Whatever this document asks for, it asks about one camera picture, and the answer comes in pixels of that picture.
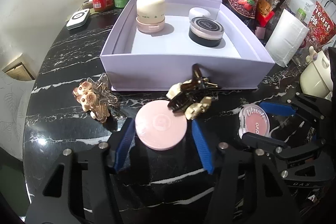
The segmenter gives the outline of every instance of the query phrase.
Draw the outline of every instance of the printed logo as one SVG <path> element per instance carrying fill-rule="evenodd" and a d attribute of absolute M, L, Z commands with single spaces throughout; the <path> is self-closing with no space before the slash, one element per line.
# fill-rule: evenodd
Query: printed logo
<path fill-rule="evenodd" d="M 265 118 L 265 113 L 261 112 L 259 109 L 253 108 L 253 107 L 251 107 L 250 109 L 247 109 L 246 113 L 247 113 L 248 116 L 250 116 L 253 113 L 257 113 L 260 116 L 262 116 L 263 118 Z"/>
<path fill-rule="evenodd" d="M 166 114 L 158 114 L 153 119 L 153 127 L 158 131 L 167 131 L 170 126 L 171 121 Z"/>
<path fill-rule="evenodd" d="M 199 26 L 201 26 L 202 28 L 209 30 L 209 31 L 219 31 L 220 28 L 217 24 L 215 24 L 212 21 L 209 21 L 207 19 L 197 19 L 195 21 L 195 23 Z"/>
<path fill-rule="evenodd" d="M 83 16 L 83 15 L 84 15 L 84 13 L 83 13 L 83 12 L 80 12 L 80 13 L 74 15 L 74 16 L 72 17 L 72 19 L 80 18 L 80 17 Z"/>
<path fill-rule="evenodd" d="M 326 30 L 326 31 L 329 31 L 329 30 L 330 30 L 331 27 L 330 27 L 330 24 L 329 24 L 329 22 L 328 22 L 328 19 L 325 18 L 325 17 L 323 16 L 323 14 L 319 11 L 318 6 L 316 5 L 315 10 L 314 10 L 314 13 L 313 13 L 313 15 L 311 16 L 310 21 L 312 22 L 312 24 L 313 24 L 314 26 L 316 26 L 317 23 L 318 23 L 318 20 L 321 20 L 321 21 L 322 21 L 323 26 L 325 27 L 325 30 Z"/>
<path fill-rule="evenodd" d="M 255 133 L 259 134 L 259 123 L 258 122 L 255 123 Z"/>

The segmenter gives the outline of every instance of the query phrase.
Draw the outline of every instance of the red paper bag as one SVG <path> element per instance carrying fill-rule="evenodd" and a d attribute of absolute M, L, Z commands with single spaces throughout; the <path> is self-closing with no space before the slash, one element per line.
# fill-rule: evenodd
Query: red paper bag
<path fill-rule="evenodd" d="M 335 23 L 318 2 L 307 27 L 309 32 L 305 39 L 316 49 L 321 48 L 336 34 Z"/>

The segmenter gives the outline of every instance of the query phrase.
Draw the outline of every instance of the blush compact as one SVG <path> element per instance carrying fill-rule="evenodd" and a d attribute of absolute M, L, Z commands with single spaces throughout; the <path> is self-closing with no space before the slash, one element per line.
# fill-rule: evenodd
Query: blush compact
<path fill-rule="evenodd" d="M 135 117 L 139 139 L 154 150 L 168 150 L 177 145 L 187 130 L 183 112 L 173 113 L 169 101 L 156 100 L 145 104 Z"/>
<path fill-rule="evenodd" d="M 238 135 L 240 138 L 247 132 L 269 137 L 269 120 L 266 112 L 260 106 L 245 105 L 239 112 L 239 120 Z"/>
<path fill-rule="evenodd" d="M 189 37 L 199 45 L 216 47 L 220 44 L 223 34 L 224 27 L 210 18 L 194 17 L 190 21 Z"/>

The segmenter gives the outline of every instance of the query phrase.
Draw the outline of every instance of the white device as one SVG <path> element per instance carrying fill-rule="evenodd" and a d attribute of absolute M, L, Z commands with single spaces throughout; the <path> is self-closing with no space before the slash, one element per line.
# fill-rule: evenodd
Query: white device
<path fill-rule="evenodd" d="M 68 30 L 83 26 L 90 15 L 90 9 L 75 12 L 67 23 Z"/>

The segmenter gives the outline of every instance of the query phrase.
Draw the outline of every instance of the white jar lid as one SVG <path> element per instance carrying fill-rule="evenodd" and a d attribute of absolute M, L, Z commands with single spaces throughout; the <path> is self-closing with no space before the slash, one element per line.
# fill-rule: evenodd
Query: white jar lid
<path fill-rule="evenodd" d="M 139 22 L 159 23 L 165 17 L 165 0 L 137 0 L 136 11 Z"/>
<path fill-rule="evenodd" d="M 194 7 L 189 10 L 189 21 L 191 21 L 194 17 L 210 17 L 210 12 L 206 9 Z"/>

